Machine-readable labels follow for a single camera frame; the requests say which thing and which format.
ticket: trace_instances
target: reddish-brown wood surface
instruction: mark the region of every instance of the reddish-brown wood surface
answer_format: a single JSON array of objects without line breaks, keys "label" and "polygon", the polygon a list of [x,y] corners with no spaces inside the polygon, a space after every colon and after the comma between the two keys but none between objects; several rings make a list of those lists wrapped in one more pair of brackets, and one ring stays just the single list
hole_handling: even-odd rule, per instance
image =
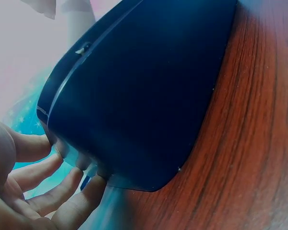
[{"label": "reddish-brown wood surface", "polygon": [[288,230],[288,0],[237,7],[192,154],[160,191],[129,191],[132,229]]}]

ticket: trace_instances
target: star pattern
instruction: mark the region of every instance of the star pattern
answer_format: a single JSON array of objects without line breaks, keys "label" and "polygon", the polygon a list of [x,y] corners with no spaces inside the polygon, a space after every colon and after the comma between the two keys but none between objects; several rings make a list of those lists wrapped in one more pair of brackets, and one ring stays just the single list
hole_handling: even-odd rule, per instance
[{"label": "star pattern", "polygon": [[40,91],[51,70],[52,68],[48,68],[32,78],[22,97],[15,102],[3,118],[6,125],[23,134],[44,134],[43,127],[36,116],[36,105]]}]

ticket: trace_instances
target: dark blue plastic device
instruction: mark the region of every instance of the dark blue plastic device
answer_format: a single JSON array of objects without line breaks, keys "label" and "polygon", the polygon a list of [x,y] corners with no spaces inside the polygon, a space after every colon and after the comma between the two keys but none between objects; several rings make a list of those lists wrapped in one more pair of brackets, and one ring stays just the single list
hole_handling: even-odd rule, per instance
[{"label": "dark blue plastic device", "polygon": [[166,185],[201,128],[236,0],[123,0],[57,63],[37,105],[67,162],[143,191]]}]

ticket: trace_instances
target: finger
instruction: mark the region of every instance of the finger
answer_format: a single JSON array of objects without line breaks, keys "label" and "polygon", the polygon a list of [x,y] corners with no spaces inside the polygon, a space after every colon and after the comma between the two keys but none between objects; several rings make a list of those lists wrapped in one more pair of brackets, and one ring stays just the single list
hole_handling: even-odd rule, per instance
[{"label": "finger", "polygon": [[15,144],[11,135],[0,123],[0,192],[6,182],[8,174],[15,165]]},{"label": "finger", "polygon": [[43,180],[50,177],[62,163],[62,157],[58,154],[53,154],[39,163],[13,170],[9,176],[14,178],[19,184],[22,192],[26,192],[37,187]]},{"label": "finger", "polygon": [[13,211],[0,199],[0,229],[30,229],[27,218]]},{"label": "finger", "polygon": [[58,229],[78,229],[98,207],[107,182],[95,176],[82,192],[65,202],[53,215],[51,221]]},{"label": "finger", "polygon": [[39,195],[27,200],[31,209],[44,217],[57,210],[76,191],[83,176],[83,172],[78,168],[73,168],[64,180],[55,188],[43,195]]},{"label": "finger", "polygon": [[2,124],[13,138],[16,149],[16,162],[34,162],[49,155],[51,145],[46,135],[20,134]]}]

